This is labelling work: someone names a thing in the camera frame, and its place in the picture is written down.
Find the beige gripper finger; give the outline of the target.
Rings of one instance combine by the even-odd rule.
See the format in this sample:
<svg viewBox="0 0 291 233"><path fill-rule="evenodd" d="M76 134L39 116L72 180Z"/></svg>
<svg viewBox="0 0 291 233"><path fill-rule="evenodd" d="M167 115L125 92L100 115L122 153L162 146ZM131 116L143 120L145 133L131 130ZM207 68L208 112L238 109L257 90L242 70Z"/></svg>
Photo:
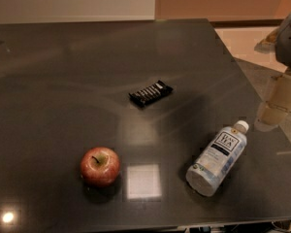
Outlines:
<svg viewBox="0 0 291 233"><path fill-rule="evenodd" d="M276 129L287 116L286 110L262 102L257 110L254 127L261 132L269 132Z"/></svg>

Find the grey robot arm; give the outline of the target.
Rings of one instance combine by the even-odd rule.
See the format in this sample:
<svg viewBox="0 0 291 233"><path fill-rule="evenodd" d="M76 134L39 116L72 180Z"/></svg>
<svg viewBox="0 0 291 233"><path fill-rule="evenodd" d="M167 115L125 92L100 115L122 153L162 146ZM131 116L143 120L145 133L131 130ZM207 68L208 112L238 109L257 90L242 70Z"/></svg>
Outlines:
<svg viewBox="0 0 291 233"><path fill-rule="evenodd" d="M254 126L268 132L277 128L291 113L291 12L278 28L275 59L287 67L283 74L272 76Z"/></svg>

